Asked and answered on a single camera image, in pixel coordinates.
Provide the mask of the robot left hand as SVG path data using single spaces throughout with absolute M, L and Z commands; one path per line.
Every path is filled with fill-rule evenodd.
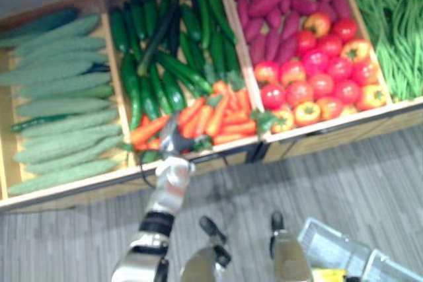
M 191 150 L 198 141 L 195 137 L 184 137 L 179 130 L 179 112 L 170 116 L 164 128 L 160 131 L 159 152 L 164 159 L 180 156 L 183 151 Z

